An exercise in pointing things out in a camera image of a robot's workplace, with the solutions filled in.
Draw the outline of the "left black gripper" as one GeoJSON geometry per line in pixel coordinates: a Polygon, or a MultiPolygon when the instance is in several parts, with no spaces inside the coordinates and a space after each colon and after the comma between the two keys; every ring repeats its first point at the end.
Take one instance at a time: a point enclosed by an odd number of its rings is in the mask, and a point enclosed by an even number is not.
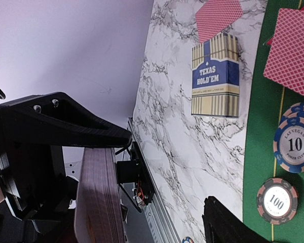
{"type": "Polygon", "coordinates": [[[0,187],[12,215],[32,222],[37,242],[71,242],[76,180],[65,173],[62,147],[121,148],[131,141],[131,132],[63,92],[0,104],[0,187]]]}

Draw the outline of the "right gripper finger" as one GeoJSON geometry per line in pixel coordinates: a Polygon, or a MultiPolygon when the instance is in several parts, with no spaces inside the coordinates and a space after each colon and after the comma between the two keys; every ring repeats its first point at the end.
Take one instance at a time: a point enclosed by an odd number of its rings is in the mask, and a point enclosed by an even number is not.
{"type": "Polygon", "coordinates": [[[265,238],[248,228],[216,197],[209,196],[204,203],[206,242],[265,242],[265,238]]]}

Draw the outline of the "brown chip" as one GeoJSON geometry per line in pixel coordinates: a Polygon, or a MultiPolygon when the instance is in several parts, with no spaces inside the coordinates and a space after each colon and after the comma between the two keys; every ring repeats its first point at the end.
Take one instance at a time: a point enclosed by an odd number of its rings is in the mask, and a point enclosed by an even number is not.
{"type": "Polygon", "coordinates": [[[262,218],[273,225],[291,221],[298,208],[298,192],[282,178],[270,178],[257,193],[257,210],[262,218]]]}

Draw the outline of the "blue chips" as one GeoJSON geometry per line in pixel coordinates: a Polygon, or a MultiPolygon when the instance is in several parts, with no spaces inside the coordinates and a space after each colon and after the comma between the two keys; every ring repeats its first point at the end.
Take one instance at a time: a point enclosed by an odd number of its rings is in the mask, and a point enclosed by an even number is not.
{"type": "Polygon", "coordinates": [[[304,172],[304,103],[293,104],[283,113],[275,132],[273,151],[284,170],[304,172]]]}

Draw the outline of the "red playing card deck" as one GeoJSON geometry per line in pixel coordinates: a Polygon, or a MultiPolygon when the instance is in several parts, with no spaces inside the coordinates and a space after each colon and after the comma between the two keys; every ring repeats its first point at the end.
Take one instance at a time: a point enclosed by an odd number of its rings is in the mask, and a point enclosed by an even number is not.
{"type": "Polygon", "coordinates": [[[112,148],[85,148],[74,230],[78,242],[125,242],[112,148]]]}

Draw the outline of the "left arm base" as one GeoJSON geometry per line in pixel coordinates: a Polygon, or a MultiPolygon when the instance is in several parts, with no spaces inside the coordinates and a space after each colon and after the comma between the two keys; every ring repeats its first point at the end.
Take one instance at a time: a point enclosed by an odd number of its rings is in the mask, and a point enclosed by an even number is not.
{"type": "Polygon", "coordinates": [[[123,151],[128,152],[130,159],[116,162],[117,183],[134,208],[141,213],[152,202],[156,190],[139,144],[133,142],[131,147],[121,149],[117,154],[123,151]],[[123,187],[126,183],[134,184],[132,196],[123,187]]]}

